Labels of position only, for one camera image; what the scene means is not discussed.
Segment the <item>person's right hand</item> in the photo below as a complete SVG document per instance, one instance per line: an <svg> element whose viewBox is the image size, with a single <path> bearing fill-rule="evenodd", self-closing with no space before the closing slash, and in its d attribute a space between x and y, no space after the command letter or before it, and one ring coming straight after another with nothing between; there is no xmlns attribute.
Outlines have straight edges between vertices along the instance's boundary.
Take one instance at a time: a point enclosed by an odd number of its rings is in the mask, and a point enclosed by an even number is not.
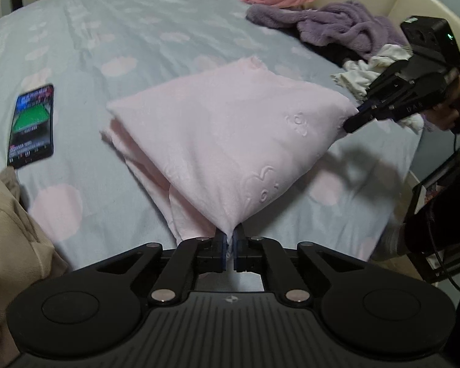
<svg viewBox="0 0 460 368"><path fill-rule="evenodd" d="M439 130L451 130L460 118L460 76L434 98L428 110L422 112L425 123Z"/></svg>

